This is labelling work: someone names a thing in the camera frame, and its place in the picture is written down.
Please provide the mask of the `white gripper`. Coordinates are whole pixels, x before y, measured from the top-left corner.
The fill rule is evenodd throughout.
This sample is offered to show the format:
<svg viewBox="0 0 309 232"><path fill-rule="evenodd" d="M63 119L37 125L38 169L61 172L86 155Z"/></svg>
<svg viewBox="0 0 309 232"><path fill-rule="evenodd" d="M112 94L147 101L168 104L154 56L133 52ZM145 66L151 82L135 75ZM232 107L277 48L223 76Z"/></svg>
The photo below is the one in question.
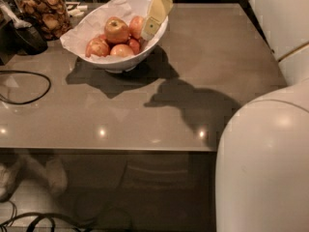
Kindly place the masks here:
<svg viewBox="0 0 309 232"><path fill-rule="evenodd" d="M143 23L141 37L150 41L173 8L173 0L151 0Z"/></svg>

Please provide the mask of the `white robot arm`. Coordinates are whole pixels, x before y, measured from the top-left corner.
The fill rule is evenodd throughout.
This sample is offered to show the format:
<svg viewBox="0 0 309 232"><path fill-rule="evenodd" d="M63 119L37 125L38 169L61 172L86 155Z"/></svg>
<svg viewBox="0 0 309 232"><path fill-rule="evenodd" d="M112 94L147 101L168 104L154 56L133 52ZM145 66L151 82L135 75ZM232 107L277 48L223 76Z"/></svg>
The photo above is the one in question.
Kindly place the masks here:
<svg viewBox="0 0 309 232"><path fill-rule="evenodd" d="M216 226L309 232L309 0L248 0L286 87L245 104L222 133Z"/></svg>

